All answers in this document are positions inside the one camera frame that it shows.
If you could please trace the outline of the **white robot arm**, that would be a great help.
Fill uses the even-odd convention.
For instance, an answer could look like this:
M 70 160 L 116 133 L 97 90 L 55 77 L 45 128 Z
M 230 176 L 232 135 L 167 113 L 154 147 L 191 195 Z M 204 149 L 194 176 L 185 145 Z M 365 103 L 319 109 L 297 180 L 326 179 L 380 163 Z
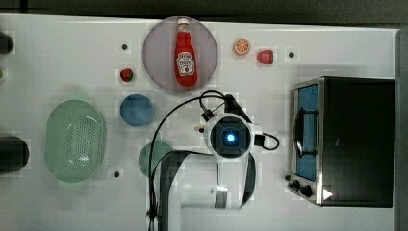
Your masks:
M 224 112 L 209 118 L 203 128 L 207 154 L 173 150 L 161 160 L 155 231 L 181 231 L 184 208 L 239 210 L 254 193 L 254 152 L 261 128 L 232 95 L 223 100 Z

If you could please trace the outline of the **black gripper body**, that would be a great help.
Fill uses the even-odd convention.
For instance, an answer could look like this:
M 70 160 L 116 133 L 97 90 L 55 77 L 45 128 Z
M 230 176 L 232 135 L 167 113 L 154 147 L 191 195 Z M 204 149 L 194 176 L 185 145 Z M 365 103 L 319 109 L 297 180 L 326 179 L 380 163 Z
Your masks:
M 242 117 L 246 122 L 251 123 L 250 118 L 247 114 L 243 111 L 240 104 L 236 101 L 233 95 L 226 94 L 224 97 L 224 112 L 231 113 L 237 116 Z

